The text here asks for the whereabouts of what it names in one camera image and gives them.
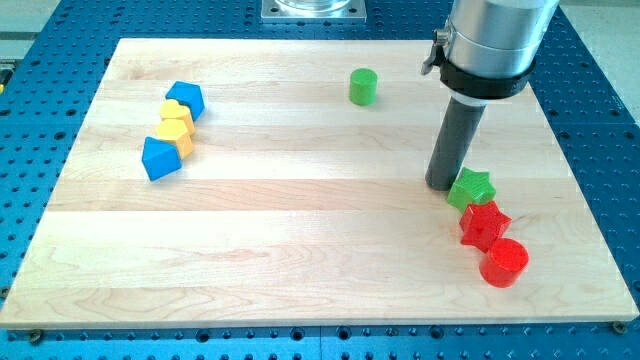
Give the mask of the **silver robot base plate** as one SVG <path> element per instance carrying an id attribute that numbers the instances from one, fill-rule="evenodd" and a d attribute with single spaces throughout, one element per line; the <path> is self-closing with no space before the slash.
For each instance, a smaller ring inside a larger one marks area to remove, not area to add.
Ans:
<path id="1" fill-rule="evenodd" d="M 362 22 L 365 0 L 262 0 L 263 23 Z"/>

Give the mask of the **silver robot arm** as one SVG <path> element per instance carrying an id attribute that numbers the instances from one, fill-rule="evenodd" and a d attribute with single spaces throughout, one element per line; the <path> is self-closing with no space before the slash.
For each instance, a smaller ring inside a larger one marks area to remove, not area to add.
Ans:
<path id="1" fill-rule="evenodd" d="M 481 107 L 522 91 L 558 0 L 454 0 L 433 32 L 423 75 L 439 69 L 452 98 Z"/>

